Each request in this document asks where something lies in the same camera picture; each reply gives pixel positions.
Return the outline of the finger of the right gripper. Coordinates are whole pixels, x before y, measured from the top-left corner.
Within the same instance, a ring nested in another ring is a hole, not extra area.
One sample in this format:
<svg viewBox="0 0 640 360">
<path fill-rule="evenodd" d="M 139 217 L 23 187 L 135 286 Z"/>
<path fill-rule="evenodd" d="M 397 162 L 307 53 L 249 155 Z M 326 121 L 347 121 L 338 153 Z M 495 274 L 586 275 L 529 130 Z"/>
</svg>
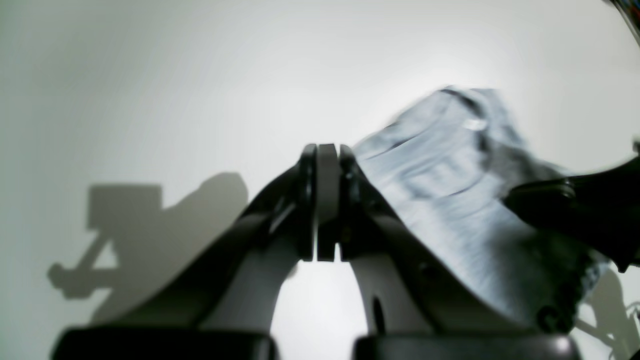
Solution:
<svg viewBox="0 0 640 360">
<path fill-rule="evenodd" d="M 638 157 L 599 173 L 514 187 L 503 203 L 532 227 L 569 235 L 594 248 L 621 273 L 639 266 Z"/>
</svg>

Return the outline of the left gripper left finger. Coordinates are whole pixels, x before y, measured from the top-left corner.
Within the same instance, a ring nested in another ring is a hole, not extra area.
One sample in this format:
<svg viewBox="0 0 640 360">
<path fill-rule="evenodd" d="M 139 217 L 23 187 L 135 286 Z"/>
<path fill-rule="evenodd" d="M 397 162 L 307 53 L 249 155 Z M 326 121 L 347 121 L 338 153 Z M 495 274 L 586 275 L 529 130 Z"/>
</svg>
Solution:
<svg viewBox="0 0 640 360">
<path fill-rule="evenodd" d="M 313 259 L 316 145 L 169 285 L 105 325 L 67 330 L 53 360 L 276 360 L 269 335 L 291 269 Z"/>
</svg>

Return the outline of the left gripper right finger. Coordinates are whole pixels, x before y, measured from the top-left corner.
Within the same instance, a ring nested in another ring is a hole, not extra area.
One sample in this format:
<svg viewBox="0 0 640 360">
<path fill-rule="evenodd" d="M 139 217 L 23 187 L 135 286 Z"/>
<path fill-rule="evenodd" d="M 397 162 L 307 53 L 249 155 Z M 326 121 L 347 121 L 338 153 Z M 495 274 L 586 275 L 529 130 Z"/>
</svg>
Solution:
<svg viewBox="0 0 640 360">
<path fill-rule="evenodd" d="M 350 264 L 368 335 L 354 360 L 578 360 L 572 339 L 506 319 L 407 229 L 346 145 L 317 148 L 317 259 Z"/>
</svg>

